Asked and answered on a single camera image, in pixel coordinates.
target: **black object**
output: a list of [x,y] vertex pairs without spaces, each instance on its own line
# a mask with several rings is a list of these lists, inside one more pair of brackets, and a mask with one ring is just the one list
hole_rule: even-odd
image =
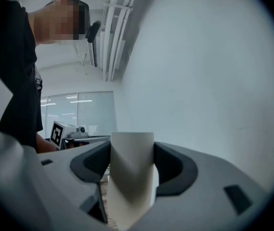
[[224,187],[224,191],[238,215],[243,213],[252,205],[251,200],[238,185]]
[[51,164],[51,163],[52,163],[52,161],[51,161],[50,159],[46,159],[46,160],[41,161],[41,164],[42,164],[43,166],[45,166],[45,165],[47,165],[47,164]]
[[61,142],[62,131],[63,127],[60,127],[58,124],[54,123],[54,126],[51,130],[52,135],[50,137],[50,140],[53,141],[58,147]]
[[110,163],[110,150],[111,143],[106,141],[104,144],[73,158],[70,163],[72,172],[78,178],[84,182],[96,183],[98,186],[96,203],[93,204],[93,201],[87,200],[80,208],[86,210],[88,206],[93,206],[88,214],[105,223],[107,223],[107,216],[100,192],[100,180]]
[[95,23],[93,23],[93,25],[90,27],[90,30],[88,31],[88,33],[86,34],[86,38],[88,39],[89,43],[93,43],[99,29],[100,29],[100,21],[96,21]]
[[154,144],[154,164],[159,174],[156,197],[179,195],[187,190],[198,176],[194,160],[158,142]]

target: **white device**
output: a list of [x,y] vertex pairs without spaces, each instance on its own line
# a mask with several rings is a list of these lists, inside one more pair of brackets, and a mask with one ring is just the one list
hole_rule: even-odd
[[80,129],[81,128],[65,122],[54,121],[50,134],[50,142],[53,143],[58,150],[61,150],[63,138],[71,137],[72,134],[77,132],[79,133]]

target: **ceiling light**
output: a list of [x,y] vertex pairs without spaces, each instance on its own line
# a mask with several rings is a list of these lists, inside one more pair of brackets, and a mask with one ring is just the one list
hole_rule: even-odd
[[76,95],[74,95],[74,96],[66,96],[66,98],[67,98],[67,99],[70,99],[70,98],[77,98],[77,96],[76,96]]
[[87,102],[92,102],[92,100],[70,101],[70,103],[87,103]]
[[55,105],[56,103],[47,103],[47,104],[41,104],[41,107],[46,106],[46,105]]

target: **pipe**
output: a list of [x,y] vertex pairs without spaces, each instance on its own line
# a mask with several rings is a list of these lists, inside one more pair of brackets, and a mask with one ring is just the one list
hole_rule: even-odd
[[[123,6],[127,6],[129,4],[130,0],[124,0],[123,2]],[[124,20],[124,16],[126,13],[126,9],[121,9],[120,14],[119,14],[119,18],[118,18],[118,22],[117,22],[117,26],[116,26],[116,30],[114,32],[114,36],[113,36],[113,41],[112,41],[112,51],[110,54],[110,61],[109,61],[109,71],[108,71],[108,81],[112,80],[112,70],[114,68],[114,57],[115,57],[115,53],[116,53],[116,49],[117,49],[117,43],[120,44],[120,42],[118,42],[119,40],[119,35],[120,35],[120,30],[121,30],[121,26]]]
[[77,44],[77,43],[76,43],[76,47],[77,47],[77,51],[78,51],[80,63],[81,63],[81,65],[83,66],[83,65],[84,65],[84,62],[83,62],[83,60],[81,59],[81,54],[80,54],[79,47],[78,47],[78,44]]
[[[110,3],[117,3],[118,0],[111,0]],[[110,30],[112,27],[112,19],[114,14],[115,7],[110,7],[108,9],[108,15],[106,19],[106,27],[105,27],[105,37],[104,37],[104,52],[103,52],[103,80],[106,81],[106,71],[107,71],[107,56],[108,56],[108,45],[109,45],[109,37]]]
[[105,27],[105,22],[106,22],[106,11],[107,11],[107,7],[104,7],[104,11],[103,11],[103,20],[102,20],[102,28]]
[[104,37],[105,32],[100,32],[100,67],[103,68],[103,52],[104,52]]
[[85,60],[86,60],[86,57],[87,57],[87,53],[85,53],[85,57],[84,57],[84,60],[83,60],[83,62],[85,62]]
[[[135,0],[131,0],[130,3],[129,3],[129,7],[132,7],[133,6],[133,3],[134,3]],[[118,48],[117,48],[117,53],[116,53],[116,59],[115,59],[115,63],[118,62],[118,58],[119,58],[119,52],[120,52],[120,47],[121,47],[121,42],[122,42],[122,38],[123,38],[123,34],[124,34],[124,31],[125,31],[125,27],[126,27],[126,23],[127,23],[127,19],[129,17],[129,13],[131,11],[130,10],[127,10],[126,11],[126,15],[124,17],[124,22],[123,22],[123,26],[122,26],[122,30],[121,30],[121,34],[120,34],[120,39],[119,39],[119,44],[118,44]],[[114,71],[115,71],[115,66],[112,70],[112,78],[111,78],[111,81],[113,80],[113,75],[114,75]]]

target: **hand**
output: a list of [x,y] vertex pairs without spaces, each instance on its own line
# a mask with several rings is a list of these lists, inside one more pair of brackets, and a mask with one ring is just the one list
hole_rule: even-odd
[[37,134],[37,153],[55,152],[57,147]]

